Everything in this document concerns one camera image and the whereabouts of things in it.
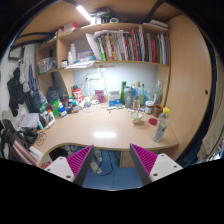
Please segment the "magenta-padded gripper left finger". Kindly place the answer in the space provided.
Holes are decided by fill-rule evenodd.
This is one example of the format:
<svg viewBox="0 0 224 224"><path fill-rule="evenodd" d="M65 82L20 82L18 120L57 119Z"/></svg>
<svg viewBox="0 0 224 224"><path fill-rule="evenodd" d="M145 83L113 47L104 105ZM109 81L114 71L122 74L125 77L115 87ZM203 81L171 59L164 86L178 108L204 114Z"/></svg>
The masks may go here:
<svg viewBox="0 0 224 224"><path fill-rule="evenodd" d="M82 186L94 156L94 146L85 147L68 157L58 157L45 171Z"/></svg>

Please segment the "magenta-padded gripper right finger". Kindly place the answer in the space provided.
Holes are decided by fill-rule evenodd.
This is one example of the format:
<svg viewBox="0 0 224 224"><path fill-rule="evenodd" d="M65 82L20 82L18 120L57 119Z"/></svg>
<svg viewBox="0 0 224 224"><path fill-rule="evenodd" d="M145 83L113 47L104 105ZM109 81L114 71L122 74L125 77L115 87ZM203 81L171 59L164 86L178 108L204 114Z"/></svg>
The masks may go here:
<svg viewBox="0 0 224 224"><path fill-rule="evenodd" d="M135 163L143 186L182 169L180 165L166 154L161 153L156 155L134 144L130 145L130 155Z"/></svg>

